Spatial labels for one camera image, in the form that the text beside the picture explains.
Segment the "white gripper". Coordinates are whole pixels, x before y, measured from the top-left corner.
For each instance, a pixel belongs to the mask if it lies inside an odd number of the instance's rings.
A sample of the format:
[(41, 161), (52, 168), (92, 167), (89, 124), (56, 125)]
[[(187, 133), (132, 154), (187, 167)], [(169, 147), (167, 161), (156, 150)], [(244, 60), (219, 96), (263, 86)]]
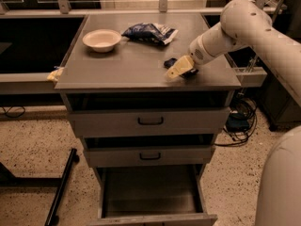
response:
[(181, 56), (179, 59), (171, 58), (166, 61), (167, 79), (174, 79), (191, 71), (194, 68), (194, 61), (198, 65), (204, 65), (217, 58), (217, 56), (211, 55), (205, 49), (202, 35), (198, 36), (190, 43), (189, 55), (190, 56)]

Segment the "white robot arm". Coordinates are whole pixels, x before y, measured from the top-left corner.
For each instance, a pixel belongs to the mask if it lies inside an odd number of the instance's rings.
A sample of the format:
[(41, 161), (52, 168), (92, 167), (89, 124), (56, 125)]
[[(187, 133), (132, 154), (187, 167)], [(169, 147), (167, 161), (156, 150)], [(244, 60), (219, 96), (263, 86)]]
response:
[[(301, 100), (301, 44), (275, 30), (271, 18), (253, 2), (232, 0), (220, 22), (195, 38), (189, 54), (166, 72), (172, 80), (216, 57), (249, 46), (283, 87)], [(284, 134), (263, 166), (255, 226), (301, 226), (301, 127)]]

